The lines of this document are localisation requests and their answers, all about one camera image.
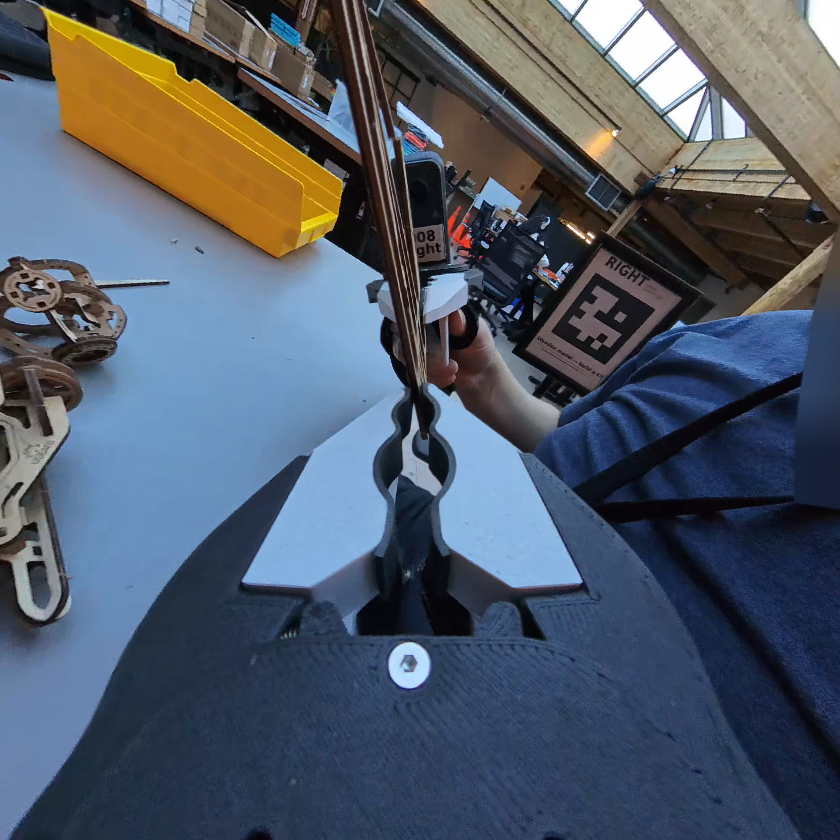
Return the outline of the shelf of cardboard boxes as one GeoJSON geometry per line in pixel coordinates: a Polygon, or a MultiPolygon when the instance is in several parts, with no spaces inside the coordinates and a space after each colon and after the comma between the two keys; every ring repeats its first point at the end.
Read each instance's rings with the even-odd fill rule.
{"type": "Polygon", "coordinates": [[[246,5],[221,1],[124,2],[155,31],[159,50],[218,75],[246,70],[300,100],[331,102],[335,83],[316,68],[301,33],[274,12],[265,24],[246,5]]]}

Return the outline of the person's dark blue shirt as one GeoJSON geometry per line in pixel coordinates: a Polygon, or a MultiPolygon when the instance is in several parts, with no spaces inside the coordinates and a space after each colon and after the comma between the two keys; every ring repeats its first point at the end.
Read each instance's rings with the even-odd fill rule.
{"type": "Polygon", "coordinates": [[[797,446],[812,312],[670,329],[563,409],[536,456],[572,488],[725,406],[762,402],[605,502],[762,501],[617,523],[699,649],[735,735],[802,838],[838,838],[838,423],[797,446]]]}

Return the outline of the round wooden cage model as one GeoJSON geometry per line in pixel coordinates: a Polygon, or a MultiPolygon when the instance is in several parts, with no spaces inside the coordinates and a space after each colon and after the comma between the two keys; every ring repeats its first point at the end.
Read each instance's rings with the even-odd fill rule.
{"type": "Polygon", "coordinates": [[[165,279],[94,280],[68,259],[12,257],[1,271],[1,347],[16,357],[81,368],[118,350],[128,325],[109,291],[164,287],[165,279]]]}

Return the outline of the laser-cut wooden parts sheet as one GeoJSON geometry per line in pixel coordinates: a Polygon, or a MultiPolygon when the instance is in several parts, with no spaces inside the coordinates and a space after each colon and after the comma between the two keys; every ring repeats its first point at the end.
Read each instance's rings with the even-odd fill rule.
{"type": "Polygon", "coordinates": [[[396,138],[371,25],[362,1],[332,1],[332,18],[348,88],[364,177],[384,259],[419,431],[425,438],[434,420],[427,397],[427,340],[424,300],[407,196],[402,142],[396,138]]]}

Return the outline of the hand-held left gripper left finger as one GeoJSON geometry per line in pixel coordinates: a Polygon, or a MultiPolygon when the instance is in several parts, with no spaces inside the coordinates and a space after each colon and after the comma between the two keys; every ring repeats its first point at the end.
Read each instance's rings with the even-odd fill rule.
{"type": "Polygon", "coordinates": [[[406,393],[375,404],[316,447],[248,567],[249,591],[329,602],[351,634],[394,582],[395,497],[406,393]]]}

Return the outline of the black office chair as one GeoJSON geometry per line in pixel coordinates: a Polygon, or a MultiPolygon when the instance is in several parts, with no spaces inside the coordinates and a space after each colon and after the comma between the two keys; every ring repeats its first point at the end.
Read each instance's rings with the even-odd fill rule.
{"type": "Polygon", "coordinates": [[[482,260],[484,294],[499,312],[515,300],[546,250],[515,227],[505,227],[489,246],[482,260]]]}

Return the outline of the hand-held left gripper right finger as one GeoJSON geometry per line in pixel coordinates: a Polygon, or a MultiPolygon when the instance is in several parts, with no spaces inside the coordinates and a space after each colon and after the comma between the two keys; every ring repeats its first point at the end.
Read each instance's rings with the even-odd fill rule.
{"type": "Polygon", "coordinates": [[[443,546],[432,583],[474,621],[496,603],[581,595],[585,583],[533,471],[538,466],[434,385],[427,464],[443,546]]]}

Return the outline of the black bag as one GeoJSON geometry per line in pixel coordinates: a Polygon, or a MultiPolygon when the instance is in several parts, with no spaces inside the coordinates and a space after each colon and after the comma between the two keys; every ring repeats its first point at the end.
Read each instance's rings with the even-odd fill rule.
{"type": "Polygon", "coordinates": [[[55,79],[46,16],[37,3],[1,2],[1,68],[20,76],[55,79]]]}

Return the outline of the yellow plastic bin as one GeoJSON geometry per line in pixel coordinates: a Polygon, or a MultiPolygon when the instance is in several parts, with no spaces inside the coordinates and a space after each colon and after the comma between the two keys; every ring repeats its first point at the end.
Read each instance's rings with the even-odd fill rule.
{"type": "Polygon", "coordinates": [[[336,175],[168,59],[43,13],[66,133],[273,257],[333,231],[336,175]]]}

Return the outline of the person's right hand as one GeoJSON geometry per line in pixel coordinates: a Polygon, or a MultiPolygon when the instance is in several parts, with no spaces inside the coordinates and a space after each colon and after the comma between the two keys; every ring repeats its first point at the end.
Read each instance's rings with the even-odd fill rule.
{"type": "Polygon", "coordinates": [[[455,310],[447,315],[448,352],[442,339],[433,336],[427,344],[427,378],[442,391],[467,390],[480,385],[485,375],[494,372],[501,362],[494,337],[487,322],[476,321],[476,334],[464,348],[457,348],[460,340],[471,334],[469,311],[455,310]]]}

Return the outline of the black framed marker sign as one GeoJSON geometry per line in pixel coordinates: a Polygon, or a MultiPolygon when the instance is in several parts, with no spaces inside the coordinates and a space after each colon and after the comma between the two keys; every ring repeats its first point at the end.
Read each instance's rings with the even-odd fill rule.
{"type": "Polygon", "coordinates": [[[689,282],[618,238],[600,234],[513,353],[585,396],[706,300],[689,282]]]}

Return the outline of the wooden mechanical gear model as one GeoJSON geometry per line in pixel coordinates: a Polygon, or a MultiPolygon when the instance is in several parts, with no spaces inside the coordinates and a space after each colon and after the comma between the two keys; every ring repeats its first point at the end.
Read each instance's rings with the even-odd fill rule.
{"type": "Polygon", "coordinates": [[[19,356],[1,373],[1,559],[12,572],[17,609],[45,626],[70,609],[46,469],[67,440],[82,390],[73,370],[55,360],[19,356]]]}

